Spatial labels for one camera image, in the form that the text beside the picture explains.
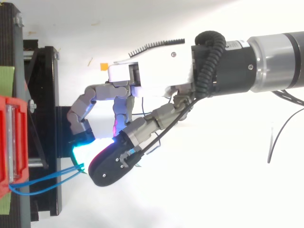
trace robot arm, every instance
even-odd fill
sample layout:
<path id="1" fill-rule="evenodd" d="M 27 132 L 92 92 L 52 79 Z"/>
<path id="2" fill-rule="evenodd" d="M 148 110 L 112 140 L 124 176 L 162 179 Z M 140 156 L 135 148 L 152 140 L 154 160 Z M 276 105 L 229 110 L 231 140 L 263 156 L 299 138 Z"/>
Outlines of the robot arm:
<path id="1" fill-rule="evenodd" d="M 130 59 L 109 67 L 110 83 L 89 86 L 73 104 L 68 113 L 73 134 L 79 140 L 93 140 L 84 118 L 97 100 L 178 92 L 173 104 L 133 122 L 130 109 L 121 112 L 129 124 L 90 164 L 89 175 L 96 185 L 107 186 L 123 177 L 149 147 L 141 149 L 139 144 L 157 130 L 164 130 L 162 137 L 202 98 L 304 86 L 304 32 L 226 42 L 219 33 L 209 31 L 199 34 L 195 43 L 192 47 L 183 40 L 146 45 L 132 52 Z"/>

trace coiled black cable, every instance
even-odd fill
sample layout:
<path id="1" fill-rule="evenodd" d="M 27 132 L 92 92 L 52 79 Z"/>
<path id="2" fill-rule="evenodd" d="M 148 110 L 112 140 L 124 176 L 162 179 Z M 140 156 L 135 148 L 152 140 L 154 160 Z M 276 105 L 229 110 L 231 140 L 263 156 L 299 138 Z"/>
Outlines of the coiled black cable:
<path id="1" fill-rule="evenodd" d="M 225 50 L 226 40 L 223 35 L 215 31 L 205 31 L 195 37 L 195 45 L 207 45 L 210 52 L 199 70 L 195 81 L 197 99 L 209 97 L 212 93 L 212 78 L 215 74 L 219 60 Z"/>

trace screw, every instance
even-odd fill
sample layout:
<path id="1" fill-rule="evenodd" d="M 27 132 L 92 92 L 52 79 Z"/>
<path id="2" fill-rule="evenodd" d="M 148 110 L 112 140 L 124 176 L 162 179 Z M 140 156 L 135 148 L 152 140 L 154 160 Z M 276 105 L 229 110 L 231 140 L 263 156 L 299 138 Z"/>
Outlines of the screw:
<path id="1" fill-rule="evenodd" d="M 60 54 L 58 51 L 54 52 L 54 59 L 57 61 L 60 60 Z"/>
<path id="2" fill-rule="evenodd" d="M 29 100 L 28 109 L 29 109 L 30 113 L 34 113 L 36 108 L 37 108 L 37 105 L 35 104 L 35 102 L 33 100 Z"/>
<path id="3" fill-rule="evenodd" d="M 21 13 L 17 13 L 16 16 L 14 17 L 14 23 L 15 25 L 21 27 L 24 27 L 23 23 L 22 23 L 22 17 L 21 17 Z"/>

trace metal rod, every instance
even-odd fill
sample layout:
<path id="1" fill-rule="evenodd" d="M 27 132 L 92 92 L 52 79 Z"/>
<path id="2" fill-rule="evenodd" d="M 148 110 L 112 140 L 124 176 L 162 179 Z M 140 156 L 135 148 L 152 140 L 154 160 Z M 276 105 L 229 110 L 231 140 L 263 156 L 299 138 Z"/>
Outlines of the metal rod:
<path id="1" fill-rule="evenodd" d="M 34 51 L 23 51 L 23 60 L 31 60 Z"/>
<path id="2" fill-rule="evenodd" d="M 29 162 L 28 167 L 30 167 L 30 168 L 43 167 L 43 164 L 42 164 L 40 158 L 29 158 L 28 162 Z"/>

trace white wall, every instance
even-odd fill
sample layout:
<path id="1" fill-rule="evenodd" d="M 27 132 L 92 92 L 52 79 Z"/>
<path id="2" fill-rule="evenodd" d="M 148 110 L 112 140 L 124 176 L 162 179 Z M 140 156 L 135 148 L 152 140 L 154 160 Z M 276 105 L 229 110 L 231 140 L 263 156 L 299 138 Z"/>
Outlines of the white wall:
<path id="1" fill-rule="evenodd" d="M 205 30 L 219 31 L 226 40 L 304 30 L 304 3 L 299 0 L 13 2 L 23 12 L 24 38 L 60 49 L 61 105 L 71 105 L 86 86 L 106 80 L 101 62 L 125 58 L 147 42 L 194 42 Z M 301 89 L 291 93 L 304 98 Z M 145 109 L 164 102 L 147 98 Z M 272 163 L 266 162 L 271 122 L 276 134 L 300 108 L 271 93 L 201 101 L 164 137 L 163 146 L 144 159 L 142 168 L 106 188 L 78 176 L 62 187 L 60 216 L 33 227 L 303 227 L 304 113 L 289 123 Z M 140 111 L 139 100 L 134 111 Z M 110 136 L 112 102 L 98 104 L 89 120 L 96 135 Z"/>

